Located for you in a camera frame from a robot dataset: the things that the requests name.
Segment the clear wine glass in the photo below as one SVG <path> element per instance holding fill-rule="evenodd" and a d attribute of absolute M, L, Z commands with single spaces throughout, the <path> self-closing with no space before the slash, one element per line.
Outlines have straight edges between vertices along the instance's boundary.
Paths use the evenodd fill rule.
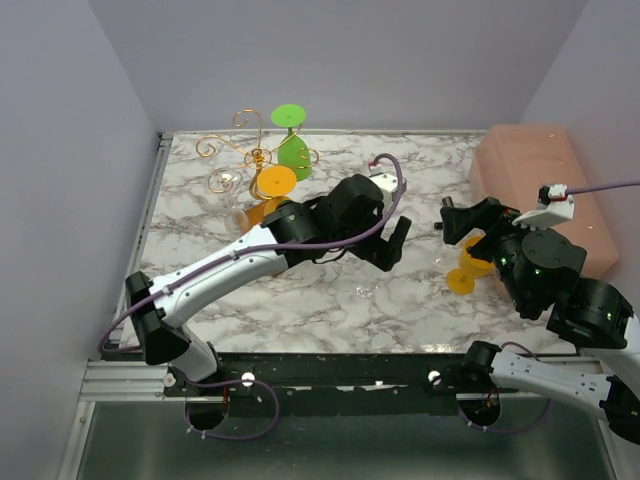
<path fill-rule="evenodd" d="M 357 297 L 372 298 L 379 289 L 384 273 L 376 266 L 357 257 L 349 256 L 335 267 L 336 288 Z"/>
<path fill-rule="evenodd" d="M 207 188 L 222 205 L 225 228 L 234 238 L 249 228 L 248 217 L 239 202 L 242 187 L 243 176 L 238 169 L 217 168 L 207 177 Z"/>

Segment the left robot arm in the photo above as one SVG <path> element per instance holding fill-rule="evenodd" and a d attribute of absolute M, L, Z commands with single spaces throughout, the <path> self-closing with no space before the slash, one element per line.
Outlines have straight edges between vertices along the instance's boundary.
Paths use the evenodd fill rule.
<path fill-rule="evenodd" d="M 334 249 L 389 271 L 401 259 L 411 222 L 400 217 L 388 239 L 381 233 L 405 190 L 405 180 L 391 174 L 355 174 L 325 196 L 280 203 L 236 241 L 187 267 L 154 278 L 131 274 L 125 289 L 145 363 L 170 364 L 197 393 L 214 393 L 222 380 L 217 354 L 187 321 L 254 280 L 316 262 Z"/>

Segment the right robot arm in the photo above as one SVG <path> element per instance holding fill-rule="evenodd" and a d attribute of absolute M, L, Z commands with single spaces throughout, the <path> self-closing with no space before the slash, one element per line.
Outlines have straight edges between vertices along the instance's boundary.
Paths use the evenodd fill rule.
<path fill-rule="evenodd" d="M 586 250 L 554 229 L 573 213 L 571 196 L 550 198 L 526 213 L 491 197 L 471 207 L 456 207 L 444 198 L 440 209 L 445 243 L 483 231 L 466 251 L 495 267 L 521 318 L 537 320 L 548 311 L 549 331 L 611 372 L 565 370 L 475 341 L 441 384 L 485 395 L 503 389 L 538 394 L 588 412 L 617 436 L 638 443 L 639 318 L 618 289 L 583 276 Z"/>

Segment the orange wine glass on table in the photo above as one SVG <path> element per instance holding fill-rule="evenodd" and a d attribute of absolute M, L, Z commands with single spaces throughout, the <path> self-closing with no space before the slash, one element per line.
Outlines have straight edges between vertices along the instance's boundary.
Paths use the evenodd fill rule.
<path fill-rule="evenodd" d="M 469 295 L 475 289 L 475 282 L 491 274 L 494 265 L 488 261 L 471 256 L 469 249 L 475 246 L 483 237 L 476 235 L 468 238 L 461 248 L 458 257 L 458 267 L 450 270 L 446 275 L 448 289 L 457 295 Z"/>

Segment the orange hanging wine glass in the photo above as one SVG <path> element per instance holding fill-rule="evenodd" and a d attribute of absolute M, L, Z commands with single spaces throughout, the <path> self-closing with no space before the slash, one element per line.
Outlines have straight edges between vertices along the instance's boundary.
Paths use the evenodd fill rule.
<path fill-rule="evenodd" d="M 263 170 L 257 177 L 258 191 L 267 197 L 264 215 L 273 213 L 278 205 L 288 200 L 287 195 L 296 187 L 297 176 L 288 167 L 275 165 Z"/>

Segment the wooden rack base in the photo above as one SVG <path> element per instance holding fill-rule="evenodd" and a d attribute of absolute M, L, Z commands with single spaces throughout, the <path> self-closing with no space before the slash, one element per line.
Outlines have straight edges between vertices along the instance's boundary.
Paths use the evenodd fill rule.
<path fill-rule="evenodd" d="M 242 234 L 248 232 L 255 225 L 260 224 L 267 215 L 273 213 L 281 203 L 289 200 L 290 198 L 287 196 L 280 196 L 264 200 L 246 210 L 241 209 L 235 215 L 235 221 L 240 232 Z"/>

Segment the green wine glass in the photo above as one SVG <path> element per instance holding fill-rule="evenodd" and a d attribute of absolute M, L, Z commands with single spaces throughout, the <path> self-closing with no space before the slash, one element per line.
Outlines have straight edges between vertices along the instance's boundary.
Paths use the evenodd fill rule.
<path fill-rule="evenodd" d="M 278 164 L 292 170 L 298 182 L 306 180 L 311 174 L 309 149 L 299 136 L 305 119 L 305 109 L 297 104 L 280 105 L 271 113 L 272 123 L 287 129 L 285 138 L 277 148 Z"/>

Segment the clear glass on table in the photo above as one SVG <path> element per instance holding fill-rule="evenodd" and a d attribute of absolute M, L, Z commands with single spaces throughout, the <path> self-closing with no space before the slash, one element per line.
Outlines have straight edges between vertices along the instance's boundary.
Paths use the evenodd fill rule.
<path fill-rule="evenodd" d="M 460 245 L 458 243 L 448 244 L 441 235 L 437 235 L 434 265 L 443 271 L 448 271 L 458 267 Z"/>

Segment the black cylinder piece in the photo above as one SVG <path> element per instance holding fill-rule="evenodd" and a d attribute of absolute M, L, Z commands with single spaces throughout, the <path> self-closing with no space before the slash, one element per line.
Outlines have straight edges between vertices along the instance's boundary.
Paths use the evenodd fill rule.
<path fill-rule="evenodd" d="M 452 207 L 453 206 L 453 200 L 450 196 L 444 197 L 441 201 L 441 207 Z M 435 230 L 441 231 L 443 229 L 443 222 L 442 221 L 436 221 L 433 224 L 433 228 Z"/>

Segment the pink plastic storage box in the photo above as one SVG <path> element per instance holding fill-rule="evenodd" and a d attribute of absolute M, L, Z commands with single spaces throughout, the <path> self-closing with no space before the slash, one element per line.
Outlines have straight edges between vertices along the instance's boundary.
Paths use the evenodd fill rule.
<path fill-rule="evenodd" d="M 494 197 L 521 212 L 537 207 L 538 191 L 545 184 L 586 185 L 564 128 L 536 124 L 492 126 L 474 150 L 468 180 L 473 202 Z M 573 220 L 556 230 L 587 250 L 582 270 L 586 277 L 604 278 L 619 259 L 592 194 L 576 196 Z"/>

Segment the black mounting rail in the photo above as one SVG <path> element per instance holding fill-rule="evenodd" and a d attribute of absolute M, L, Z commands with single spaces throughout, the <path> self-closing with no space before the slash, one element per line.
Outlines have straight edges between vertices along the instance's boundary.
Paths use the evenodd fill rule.
<path fill-rule="evenodd" d="M 239 418 L 455 415 L 462 400 L 496 401 L 461 354 L 223 353 L 217 373 L 190 383 L 167 371 L 164 394 L 198 414 Z"/>

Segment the aluminium frame rail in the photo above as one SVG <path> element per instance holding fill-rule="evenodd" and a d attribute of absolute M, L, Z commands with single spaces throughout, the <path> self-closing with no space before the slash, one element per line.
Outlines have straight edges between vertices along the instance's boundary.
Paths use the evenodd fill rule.
<path fill-rule="evenodd" d="M 164 397 L 165 365 L 138 361 L 91 361 L 81 382 L 81 401 L 144 402 Z"/>

